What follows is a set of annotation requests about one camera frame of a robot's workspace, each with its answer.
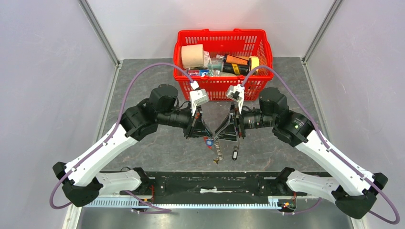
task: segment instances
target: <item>beige roll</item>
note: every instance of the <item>beige roll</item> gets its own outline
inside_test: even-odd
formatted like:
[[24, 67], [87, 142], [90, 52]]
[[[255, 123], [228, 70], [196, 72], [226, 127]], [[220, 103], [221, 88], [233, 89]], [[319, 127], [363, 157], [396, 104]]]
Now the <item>beige roll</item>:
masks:
[[257, 56], [250, 56], [249, 57], [249, 61], [250, 61], [250, 69], [249, 71], [251, 71], [252, 69], [256, 68], [257, 66], [260, 65], [260, 61], [259, 58]]
[[202, 44], [181, 47], [181, 61], [183, 68], [204, 67], [204, 48]]

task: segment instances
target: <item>red plastic basket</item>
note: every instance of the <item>red plastic basket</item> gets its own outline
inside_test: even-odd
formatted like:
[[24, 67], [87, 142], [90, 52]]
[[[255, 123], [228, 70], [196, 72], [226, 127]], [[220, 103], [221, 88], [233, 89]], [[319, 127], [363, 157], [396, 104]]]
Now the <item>red plastic basket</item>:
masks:
[[[181, 62], [181, 47], [184, 45], [203, 44], [204, 50], [210, 52], [211, 57], [217, 54], [231, 54], [237, 56], [257, 56], [261, 65], [273, 68], [273, 55], [264, 30], [209, 31], [182, 30], [178, 33], [174, 46], [174, 64], [183, 67]], [[184, 97], [189, 100], [192, 91], [188, 78], [177, 69], [173, 72], [174, 79], [179, 83]], [[192, 77], [200, 88], [204, 88], [211, 101], [229, 101], [225, 93], [230, 85], [241, 83], [245, 77]], [[259, 69], [257, 75], [252, 75], [245, 84], [245, 101], [254, 101], [266, 83], [273, 79], [273, 73], [266, 69]]]

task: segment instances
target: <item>white enclosure wall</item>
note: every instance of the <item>white enclosure wall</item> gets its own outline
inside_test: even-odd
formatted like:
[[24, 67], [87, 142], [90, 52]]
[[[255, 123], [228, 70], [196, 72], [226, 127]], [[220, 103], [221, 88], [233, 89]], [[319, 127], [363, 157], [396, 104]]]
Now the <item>white enclosure wall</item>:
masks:
[[[372, 172], [405, 213], [405, 4], [347, 0], [309, 60], [309, 73], [332, 142]], [[393, 220], [379, 196], [373, 210]], [[368, 228], [386, 224], [367, 215]], [[402, 221], [398, 228], [404, 228]]]
[[275, 57], [302, 57], [333, 0], [88, 0], [120, 59], [172, 58], [180, 30], [264, 29]]
[[61, 228], [52, 166], [92, 145], [114, 65], [75, 0], [0, 0], [0, 53], [0, 228]]

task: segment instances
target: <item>cable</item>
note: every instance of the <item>cable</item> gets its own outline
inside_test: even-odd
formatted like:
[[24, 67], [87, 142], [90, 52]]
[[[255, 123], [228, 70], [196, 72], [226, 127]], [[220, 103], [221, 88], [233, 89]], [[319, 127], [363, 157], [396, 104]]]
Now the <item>cable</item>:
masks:
[[165, 116], [170, 116], [170, 115], [172, 115], [174, 112], [176, 112], [180, 107], [179, 107], [179, 98], [178, 97], [176, 97], [176, 105], [175, 105], [175, 107], [173, 108], [173, 110], [172, 111], [170, 111], [169, 113], [166, 113], [166, 114], [163, 114], [163, 115], [165, 115]]
[[[141, 74], [143, 74], [146, 70], [148, 70], [149, 68], [156, 67], [156, 66], [160, 66], [160, 65], [166, 65], [166, 66], [173, 67], [173, 68], [179, 70], [179, 71], [180, 71], [181, 73], [183, 73], [185, 76], [187, 76], [187, 78], [190, 80], [191, 83], [194, 82], [194, 80], [193, 80], [183, 69], [181, 69], [179, 66], [176, 66], [176, 65], [171, 64], [171, 63], [163, 63], [163, 62], [154, 63], [154, 64], [151, 64], [151, 65], [149, 65], [149, 66], [143, 68], [142, 70], [140, 70], [140, 71], [134, 76], [134, 78], [132, 79], [132, 81], [129, 83], [128, 88], [127, 88], [127, 91], [125, 91], [125, 95], [124, 95], [124, 98], [123, 98], [122, 104], [121, 104], [121, 109], [119, 110], [119, 113], [118, 113], [118, 119], [117, 119], [116, 123], [114, 124], [114, 128], [113, 128], [113, 130], [111, 131], [110, 135], [108, 135], [107, 138], [105, 139], [105, 141], [103, 142], [104, 144], [106, 144], [106, 143], [110, 140], [110, 138], [112, 138], [112, 136], [114, 135], [114, 133], [115, 133], [115, 132], [117, 131], [117, 129], [118, 129], [119, 122], [121, 121], [122, 114], [124, 113], [125, 102], [127, 101], [129, 91], [130, 91], [132, 85], [134, 84], [135, 80], [138, 79], [138, 77], [139, 77]], [[97, 150], [99, 150], [101, 147], [103, 147], [103, 143], [101, 143], [101, 144], [99, 144], [98, 146], [96, 146], [89, 154], [87, 154], [86, 156], [84, 156], [76, 165], [74, 165], [74, 166], [72, 167], [72, 169], [69, 170], [60, 180], [58, 180], [58, 182], [56, 183], [55, 187], [53, 188], [53, 190], [52, 190], [52, 192], [51, 192], [51, 195], [49, 196], [49, 205], [50, 205], [53, 209], [62, 209], [62, 208], [65, 208], [65, 207], [67, 207], [67, 206], [69, 206], [69, 205], [71, 204], [71, 202], [69, 202], [69, 203], [64, 204], [64, 205], [61, 205], [61, 206], [56, 206], [56, 205], [53, 203], [53, 197], [55, 196], [56, 191], [58, 190], [58, 188], [59, 188], [59, 186], [62, 184], [62, 182], [63, 182], [66, 178], [68, 178], [68, 176], [71, 175], [71, 173], [73, 173], [74, 170], [76, 170], [84, 161], [86, 161], [89, 157], [91, 157], [91, 155], [93, 155], [95, 152], [97, 152]]]
[[320, 204], [321, 201], [322, 201], [322, 198], [319, 198], [318, 201], [314, 204], [314, 206], [312, 206], [312, 207], [310, 207], [310, 208], [307, 208], [307, 209], [301, 210], [301, 211], [284, 212], [284, 213], [282, 213], [282, 214], [283, 214], [283, 215], [296, 215], [296, 214], [305, 213], [305, 212], [311, 211], [311, 210], [313, 210], [314, 208], [316, 208], [316, 207]]
[[191, 107], [191, 101], [185, 101], [180, 105], [179, 109], [181, 109], [185, 104], [188, 104], [187, 107]]
[[141, 198], [135, 196], [131, 191], [125, 190], [125, 192], [128, 193], [128, 194], [130, 194], [133, 198], [137, 199], [137, 200], [138, 200], [139, 202], [141, 202], [142, 204], [144, 204], [144, 205], [146, 205], [146, 206], [148, 206], [148, 207], [150, 207], [150, 208], [153, 208], [153, 209], [158, 210], [158, 211], [142, 211], [141, 213], [143, 213], [143, 214], [171, 213], [171, 210], [170, 210], [170, 209], [159, 208], [159, 207], [157, 207], [157, 206], [153, 206], [153, 205], [151, 205], [150, 203], [147, 203], [147, 202], [143, 201]]
[[122, 169], [120, 170], [120, 172], [122, 172], [122, 170], [123, 170], [124, 168], [127, 168], [127, 169], [128, 169], [128, 171], [129, 171], [129, 170], [131, 170], [131, 168], [130, 168], [130, 167], [125, 166], [125, 167], [122, 167]]
[[[327, 149], [329, 149], [329, 145], [326, 142], [326, 140], [324, 139], [324, 137], [322, 136], [319, 127], [317, 125], [317, 123], [315, 122], [314, 118], [311, 116], [311, 114], [305, 109], [305, 107], [302, 105], [302, 103], [298, 100], [297, 96], [292, 92], [292, 90], [287, 86], [287, 83], [281, 78], [280, 75], [278, 75], [278, 73], [276, 71], [274, 71], [272, 68], [265, 66], [265, 65], [260, 65], [257, 66], [256, 68], [252, 69], [247, 76], [245, 77], [245, 79], [243, 80], [241, 86], [243, 87], [245, 85], [245, 83], [247, 82], [247, 80], [249, 79], [249, 77], [259, 68], [266, 68], [267, 70], [271, 71], [272, 73], [274, 73], [274, 75], [281, 81], [281, 83], [284, 85], [284, 87], [287, 89], [287, 91], [291, 94], [291, 96], [294, 98], [295, 101], [297, 101], [298, 106], [302, 109], [302, 111], [304, 111], [304, 113], [307, 115], [308, 119], [312, 122], [312, 124], [314, 125], [315, 131], [318, 134], [321, 142], [325, 145], [325, 147]], [[340, 156], [334, 149], [330, 149], [330, 152], [333, 153], [333, 155], [335, 155], [337, 158], [339, 158], [339, 160], [341, 160], [345, 165], [347, 165], [349, 168], [351, 168], [357, 175], [359, 175], [360, 177], [364, 177], [364, 174], [362, 174], [358, 169], [356, 169], [353, 165], [351, 165], [348, 161], [346, 161], [346, 159], [344, 159], [342, 156]], [[394, 214], [395, 214], [395, 220], [394, 221], [390, 221], [380, 215], [378, 215], [377, 213], [373, 212], [373, 211], [369, 211], [370, 214], [376, 216], [377, 218], [389, 223], [389, 224], [398, 224], [400, 221], [400, 216], [399, 216], [399, 212], [396, 209], [395, 205], [393, 204], [393, 202], [388, 198], [388, 196], [379, 188], [377, 187], [377, 185], [375, 185], [370, 179], [365, 178], [364, 179], [369, 185], [371, 185], [375, 190], [377, 190], [377, 192], [385, 199], [385, 201], [387, 201], [387, 203], [389, 204], [389, 206], [391, 207], [391, 209], [393, 210]]]
[[245, 108], [245, 109], [249, 110], [250, 112], [253, 112], [253, 110], [252, 110], [252, 109], [250, 109], [248, 106], [242, 106], [242, 109], [243, 109], [243, 108]]
[[292, 202], [297, 203], [297, 193], [294, 192], [294, 198], [292, 199]]
[[288, 209], [290, 209], [290, 210], [293, 210], [293, 211], [294, 211], [294, 214], [296, 214], [295, 210], [297, 210], [297, 206], [298, 206], [298, 205], [297, 205], [296, 196], [295, 196], [295, 199], [292, 200], [292, 202], [294, 203], [295, 208], [290, 208], [289, 206], [286, 206], [286, 208], [288, 208]]

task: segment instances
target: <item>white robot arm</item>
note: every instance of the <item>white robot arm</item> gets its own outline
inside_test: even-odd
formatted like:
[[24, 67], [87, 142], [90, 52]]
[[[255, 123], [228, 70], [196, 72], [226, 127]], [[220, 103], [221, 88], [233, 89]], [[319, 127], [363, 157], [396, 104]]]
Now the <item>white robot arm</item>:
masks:
[[[245, 137], [246, 129], [273, 127], [274, 135], [297, 150], [305, 153], [320, 164], [332, 177], [316, 177], [301, 173], [292, 168], [285, 168], [276, 178], [277, 189], [288, 194], [292, 191], [304, 192], [327, 199], [345, 214], [360, 219], [373, 206], [377, 192], [364, 181], [368, 178], [379, 188], [383, 188], [388, 179], [381, 173], [372, 174], [351, 161], [332, 144], [327, 149], [322, 144], [312, 123], [302, 114], [290, 111], [285, 95], [277, 88], [265, 88], [260, 93], [260, 109], [243, 110], [243, 91], [240, 86], [231, 88], [227, 95], [238, 102], [238, 115], [232, 117], [232, 128], [219, 127], [216, 133], [219, 139], [229, 139], [234, 136]], [[174, 104], [177, 100], [177, 90], [168, 84], [162, 84], [152, 90], [150, 97], [141, 101], [137, 106], [127, 109], [119, 123], [117, 131], [106, 142], [113, 126], [94, 146], [81, 156], [69, 163], [58, 162], [53, 167], [56, 176], [61, 179], [67, 172], [73, 171], [63, 181], [66, 197], [78, 207], [93, 201], [98, 195], [111, 194], [122, 190], [141, 193], [149, 187], [149, 178], [141, 168], [127, 172], [102, 173], [100, 170], [117, 155], [133, 146], [145, 136], [156, 132], [159, 124], [180, 127], [185, 137], [207, 136], [213, 134], [202, 120], [201, 109], [197, 107], [205, 103], [206, 93], [196, 92], [191, 95], [193, 101], [185, 109]], [[103, 146], [91, 155], [76, 169], [74, 166], [88, 155], [96, 146]], [[334, 149], [352, 166], [360, 170], [364, 177], [357, 175], [339, 158], [330, 152]]]
[[[212, 133], [203, 122], [200, 105], [208, 101], [204, 89], [191, 92], [188, 107], [181, 109], [178, 105], [178, 91], [171, 85], [162, 84], [152, 90], [150, 97], [138, 105], [128, 108], [117, 130], [110, 136], [115, 125], [92, 147], [68, 163], [58, 162], [53, 171], [62, 179], [69, 171], [70, 175], [63, 181], [66, 197], [76, 206], [84, 206], [99, 195], [112, 194], [123, 190], [143, 193], [149, 188], [149, 178], [141, 168], [126, 172], [100, 172], [121, 152], [133, 146], [145, 136], [156, 132], [158, 125], [170, 125], [183, 129], [184, 136], [212, 137]], [[78, 161], [100, 147], [77, 168]]]

